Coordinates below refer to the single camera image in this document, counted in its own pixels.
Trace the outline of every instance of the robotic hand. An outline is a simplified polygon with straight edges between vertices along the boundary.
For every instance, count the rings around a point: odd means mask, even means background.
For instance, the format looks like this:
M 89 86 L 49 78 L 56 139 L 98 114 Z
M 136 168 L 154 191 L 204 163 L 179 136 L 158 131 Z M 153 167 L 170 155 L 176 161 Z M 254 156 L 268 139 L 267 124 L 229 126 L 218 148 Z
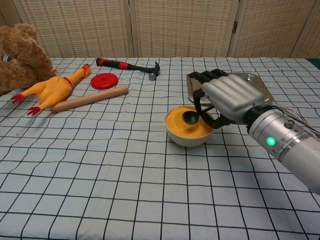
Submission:
M 201 83 L 201 88 L 193 92 L 193 102 L 206 124 L 214 129 L 229 124 L 246 125 L 253 139 L 320 195 L 320 141 L 296 122 L 312 127 L 290 114 L 286 116 L 279 106 L 265 104 L 264 95 L 237 75 L 215 69 L 192 72 L 189 77 Z M 216 108 L 220 117 L 213 119 L 206 109 L 202 110 L 202 97 L 212 103 L 209 108 Z

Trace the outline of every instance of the white bowl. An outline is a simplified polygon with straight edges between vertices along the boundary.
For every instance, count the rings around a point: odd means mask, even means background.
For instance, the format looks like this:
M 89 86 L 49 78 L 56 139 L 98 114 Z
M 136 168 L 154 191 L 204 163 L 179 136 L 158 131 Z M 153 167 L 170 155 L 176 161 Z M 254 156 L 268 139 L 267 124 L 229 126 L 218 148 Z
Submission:
M 180 107 L 178 107 L 178 108 L 181 108 L 181 107 L 188 108 L 188 109 L 194 110 L 194 111 L 196 110 L 196 108 L 193 107 L 193 106 L 180 106 Z M 199 145 L 203 144 L 203 143 L 211 136 L 211 134 L 212 134 L 212 132 L 213 132 L 213 130 L 214 130 L 213 128 L 211 129 L 211 131 L 210 131 L 208 134 L 206 134 L 206 135 L 204 135 L 204 136 L 200 136 L 200 137 L 185 137 L 185 136 L 180 136 L 180 135 L 178 135 L 178 134 L 170 131 L 170 130 L 168 129 L 168 126 L 167 126 L 167 117 L 168 117 L 168 115 L 170 114 L 170 112 L 171 112 L 172 110 L 170 110 L 170 111 L 166 114 L 165 120 L 164 120 L 164 124 L 165 124 L 166 131 L 167 131 L 167 133 L 168 133 L 168 136 L 169 136 L 176 144 L 178 144 L 178 145 L 180 145 L 180 146 L 183 146 L 183 147 L 196 147 L 196 146 L 199 146 Z

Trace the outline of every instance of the red lid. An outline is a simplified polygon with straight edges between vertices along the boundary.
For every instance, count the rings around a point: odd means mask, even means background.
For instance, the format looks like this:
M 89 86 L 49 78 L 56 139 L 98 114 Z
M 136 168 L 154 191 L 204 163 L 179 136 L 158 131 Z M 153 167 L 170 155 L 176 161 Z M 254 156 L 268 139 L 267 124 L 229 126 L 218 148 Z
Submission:
M 118 77 L 113 73 L 101 73 L 91 79 L 91 86 L 95 89 L 109 89 L 118 83 Z

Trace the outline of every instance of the spoon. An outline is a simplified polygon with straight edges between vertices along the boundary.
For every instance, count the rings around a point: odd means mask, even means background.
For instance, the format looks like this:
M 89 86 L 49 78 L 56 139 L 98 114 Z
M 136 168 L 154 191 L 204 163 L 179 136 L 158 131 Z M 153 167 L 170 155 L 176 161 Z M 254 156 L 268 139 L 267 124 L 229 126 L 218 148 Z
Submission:
M 205 113 L 213 108 L 214 108 L 214 106 L 210 106 L 210 107 L 206 108 L 205 110 L 203 110 L 203 112 Z M 199 114 L 196 111 L 185 111 L 182 114 L 182 118 L 186 124 L 194 125 L 198 122 Z

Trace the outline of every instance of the green led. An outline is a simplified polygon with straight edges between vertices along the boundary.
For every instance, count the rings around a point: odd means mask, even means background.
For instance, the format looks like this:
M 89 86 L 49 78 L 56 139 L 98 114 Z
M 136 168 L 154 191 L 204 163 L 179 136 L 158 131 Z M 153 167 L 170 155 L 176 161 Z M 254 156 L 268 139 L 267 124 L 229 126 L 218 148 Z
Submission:
M 266 143 L 269 145 L 269 146 L 274 146 L 276 144 L 276 140 L 274 137 L 272 136 L 269 136 L 267 137 L 266 139 Z

